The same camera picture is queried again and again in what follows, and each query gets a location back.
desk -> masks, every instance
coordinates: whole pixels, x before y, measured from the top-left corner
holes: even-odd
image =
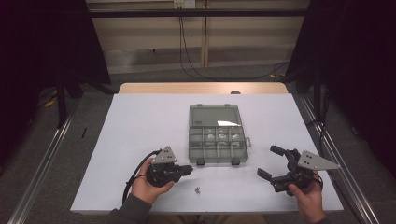
[[[127,84],[121,92],[143,90],[145,84]],[[188,164],[189,105],[236,104],[239,107],[245,135],[252,147],[249,158],[238,167],[229,164],[208,164],[183,176],[151,209],[152,213],[274,213],[297,211],[295,198],[285,192],[274,193],[269,182],[256,175],[258,167],[274,176],[284,175],[287,160],[269,151],[271,145],[308,150],[318,154],[293,97],[278,83],[197,83],[206,87],[197,92],[194,83],[147,84],[156,92],[122,93],[114,96],[90,164],[78,190],[71,211],[82,214],[105,214],[121,205],[125,182],[137,164],[151,151],[169,145],[177,164]],[[278,86],[277,94],[260,94]],[[228,94],[232,91],[258,94]],[[324,181],[323,207],[337,211],[343,207],[327,173],[319,173]],[[200,194],[194,190],[200,187]]]

person's hand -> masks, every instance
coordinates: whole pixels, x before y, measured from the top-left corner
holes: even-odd
[[[290,192],[297,198],[300,215],[307,223],[318,223],[325,214],[322,207],[321,186],[317,181],[312,181],[306,189],[299,189],[290,184]]]
[[[148,171],[149,164],[152,160],[153,158],[148,158],[143,163],[139,173],[136,175],[137,179],[134,181],[131,187],[131,193],[135,197],[149,204],[154,204],[158,196],[169,191],[169,189],[171,189],[172,186],[175,184],[175,182],[171,181],[161,188],[150,185],[150,183],[146,179],[146,172]]]

sleeve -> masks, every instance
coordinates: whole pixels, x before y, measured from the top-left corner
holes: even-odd
[[[324,217],[320,222],[317,224],[332,224],[327,217]]]
[[[130,194],[120,209],[114,209],[107,217],[108,224],[144,223],[151,205]]]

white table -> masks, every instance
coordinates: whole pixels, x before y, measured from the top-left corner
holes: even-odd
[[[189,106],[235,104],[252,147],[239,167],[206,164],[181,177],[160,196],[152,213],[275,213],[297,211],[296,200],[257,176],[257,168],[273,176],[285,175],[287,159],[270,151],[271,145],[318,154],[290,94],[118,94],[114,96],[104,127],[71,211],[106,214],[121,206],[125,182],[141,160],[153,150],[170,146],[177,164],[189,164]],[[326,172],[323,207],[343,210]]]

gray floor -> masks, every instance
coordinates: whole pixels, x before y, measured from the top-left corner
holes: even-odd
[[[262,76],[272,69],[272,65],[246,65],[199,68],[197,70],[201,75],[208,77],[244,78],[240,81],[274,81],[270,77],[247,78]],[[188,77],[181,70],[118,74],[112,75],[111,79],[113,84],[108,87],[114,90],[117,90],[124,82],[210,81],[206,78]],[[289,92],[293,93],[304,120],[309,122],[301,104],[301,96],[295,91],[294,83],[288,83],[287,87]],[[68,107],[78,104],[78,108],[41,190],[35,196],[35,202],[25,219],[26,223],[105,222],[106,217],[83,216],[69,211],[112,100],[111,95],[105,95],[89,86],[84,85],[82,88],[85,93],[78,102],[71,99],[67,101]],[[46,100],[48,100],[48,96],[41,99],[42,102]],[[394,223],[396,220],[394,212],[396,208],[395,179],[375,159],[364,139],[360,139],[352,132],[350,121],[333,100],[331,100],[326,121],[328,132],[374,208],[380,223]],[[38,105],[35,117],[22,138],[17,153],[9,160],[6,170],[0,178],[0,223],[8,222],[22,194],[26,191],[55,134],[56,125],[56,105],[51,107]],[[318,143],[318,135],[314,129],[311,127],[309,131],[314,142]],[[348,203],[352,204],[352,209],[357,211],[339,175],[335,174],[334,178],[340,186],[341,192],[346,195]],[[340,198],[345,211],[329,214],[333,223],[359,223],[341,195]],[[266,218],[269,223],[304,223],[297,212],[266,215]]]

